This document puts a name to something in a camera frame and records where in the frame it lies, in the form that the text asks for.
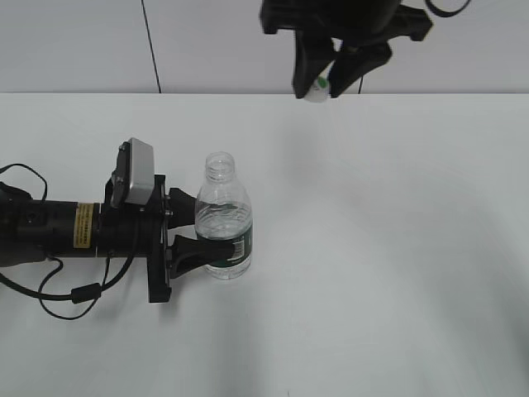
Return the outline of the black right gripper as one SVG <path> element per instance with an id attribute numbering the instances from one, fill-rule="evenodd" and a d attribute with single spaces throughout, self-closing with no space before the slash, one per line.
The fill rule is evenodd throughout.
<path id="1" fill-rule="evenodd" d="M 387 41 L 400 36 L 423 41 L 433 27 L 424 10 L 394 0 L 263 1 L 260 24 L 267 35 L 294 31 L 296 98 L 305 98 L 334 60 L 330 95 L 338 98 L 354 82 L 389 62 L 393 53 Z M 331 38 L 358 47 L 343 42 L 336 57 Z"/>

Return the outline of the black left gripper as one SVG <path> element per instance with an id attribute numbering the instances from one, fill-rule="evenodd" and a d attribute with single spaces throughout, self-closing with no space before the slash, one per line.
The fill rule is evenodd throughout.
<path id="1" fill-rule="evenodd" d="M 169 276 L 166 266 L 167 226 L 177 228 L 195 223 L 196 198 L 179 188 L 170 188 L 166 198 L 165 177 L 155 176 L 155 187 L 145 206 L 124 203 L 111 206 L 112 181 L 105 185 L 104 202 L 99 215 L 98 256 L 123 257 L 118 273 L 102 284 L 105 292 L 116 285 L 131 268 L 136 258 L 145 258 L 148 299 L 151 303 L 169 302 L 172 292 L 169 277 L 174 280 L 188 272 L 216 261 L 230 259 L 235 246 L 230 241 L 194 240 L 176 236 L 168 249 Z"/>

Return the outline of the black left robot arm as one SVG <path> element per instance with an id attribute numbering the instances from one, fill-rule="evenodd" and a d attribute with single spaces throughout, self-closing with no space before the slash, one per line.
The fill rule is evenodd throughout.
<path id="1" fill-rule="evenodd" d="M 236 252 L 230 241 L 194 240 L 169 230 L 194 223 L 196 199 L 178 188 L 166 189 L 165 177 L 155 176 L 145 205 L 122 203 L 114 208 L 117 187 L 108 182 L 103 203 L 33 199 L 26 192 L 1 186 L 1 264 L 15 266 L 47 259 L 122 257 L 125 262 L 109 281 L 73 288 L 67 294 L 46 294 L 1 278 L 3 284 L 26 296 L 80 304 L 99 299 L 116 285 L 137 257 L 147 265 L 148 299 L 167 303 L 170 281 Z"/>

